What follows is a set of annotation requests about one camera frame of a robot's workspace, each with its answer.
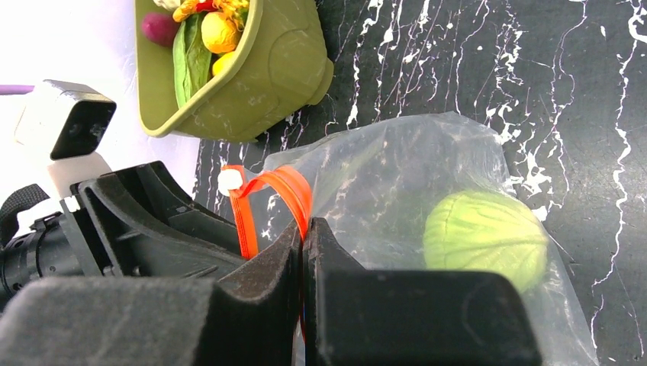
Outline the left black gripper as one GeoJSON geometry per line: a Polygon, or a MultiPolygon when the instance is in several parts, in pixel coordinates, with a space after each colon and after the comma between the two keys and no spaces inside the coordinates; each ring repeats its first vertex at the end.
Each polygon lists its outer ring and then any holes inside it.
{"type": "Polygon", "coordinates": [[[46,198],[32,184],[2,205],[2,303],[41,278],[222,278],[244,262],[235,226],[196,203],[161,162],[73,184],[19,235],[18,214],[46,198]]]}

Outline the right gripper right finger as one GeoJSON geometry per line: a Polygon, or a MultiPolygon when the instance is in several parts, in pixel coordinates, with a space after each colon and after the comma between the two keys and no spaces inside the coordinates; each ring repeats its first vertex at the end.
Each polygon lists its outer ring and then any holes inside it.
{"type": "Polygon", "coordinates": [[[314,218],[304,242],[308,365],[540,365],[520,295],[484,271],[364,268],[314,218]]]}

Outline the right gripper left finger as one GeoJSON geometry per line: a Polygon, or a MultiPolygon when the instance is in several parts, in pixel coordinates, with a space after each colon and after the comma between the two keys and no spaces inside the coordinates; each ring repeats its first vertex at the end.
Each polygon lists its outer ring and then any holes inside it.
{"type": "Polygon", "coordinates": [[[289,365],[295,225],[228,276],[51,277],[1,318],[3,365],[289,365]]]}

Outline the green cabbage toy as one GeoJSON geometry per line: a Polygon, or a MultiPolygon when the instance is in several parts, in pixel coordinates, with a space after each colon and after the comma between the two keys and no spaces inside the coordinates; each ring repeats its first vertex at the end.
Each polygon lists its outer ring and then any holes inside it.
{"type": "Polygon", "coordinates": [[[450,194],[432,209],[422,239],[428,269],[494,272],[520,293],[543,277],[549,243],[524,203],[470,190],[450,194]]]}

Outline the clear zip bag orange zipper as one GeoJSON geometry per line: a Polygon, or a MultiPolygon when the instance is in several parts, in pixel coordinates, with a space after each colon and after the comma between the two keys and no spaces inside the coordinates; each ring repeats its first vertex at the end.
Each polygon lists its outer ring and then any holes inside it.
{"type": "MultiPolygon", "coordinates": [[[[499,134],[455,112],[334,133],[269,155],[259,174],[226,165],[217,183],[230,199],[245,257],[267,247],[290,222],[305,231],[307,219],[321,217],[338,243],[370,269],[428,269],[425,223],[450,194],[490,191],[517,199],[499,134]]],[[[581,305],[546,234],[545,273],[520,293],[543,362],[596,365],[581,305]]]]}

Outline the magenta round fruit toy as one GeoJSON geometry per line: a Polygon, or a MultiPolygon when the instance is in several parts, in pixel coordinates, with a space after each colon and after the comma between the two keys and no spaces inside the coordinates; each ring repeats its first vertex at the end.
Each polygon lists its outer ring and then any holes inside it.
{"type": "Polygon", "coordinates": [[[140,29],[149,41],[161,46],[171,47],[180,28],[180,23],[167,13],[151,12],[146,14],[140,23],[140,29]]]}

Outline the green leafy vegetable toy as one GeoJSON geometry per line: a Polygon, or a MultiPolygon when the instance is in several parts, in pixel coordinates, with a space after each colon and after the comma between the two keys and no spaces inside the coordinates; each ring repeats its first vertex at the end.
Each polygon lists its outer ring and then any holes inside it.
{"type": "Polygon", "coordinates": [[[202,41],[205,13],[191,15],[180,24],[172,45],[175,99],[182,108],[210,79],[211,52],[202,41]]]}

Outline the olive green plastic bin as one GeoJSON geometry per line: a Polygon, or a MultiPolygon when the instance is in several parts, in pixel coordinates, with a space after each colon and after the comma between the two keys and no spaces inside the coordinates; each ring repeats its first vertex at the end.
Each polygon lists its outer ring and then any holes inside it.
{"type": "Polygon", "coordinates": [[[333,78],[314,1],[252,1],[236,59],[179,107],[172,51],[135,27],[140,125],[208,140],[252,141],[305,105],[318,104],[333,78]]]}

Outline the orange pineapple toy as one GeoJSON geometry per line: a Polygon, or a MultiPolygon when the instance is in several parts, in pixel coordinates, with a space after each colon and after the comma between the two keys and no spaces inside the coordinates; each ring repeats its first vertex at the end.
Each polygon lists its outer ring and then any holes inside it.
{"type": "Polygon", "coordinates": [[[212,5],[231,20],[239,30],[244,29],[249,13],[248,0],[213,0],[212,5]]]}

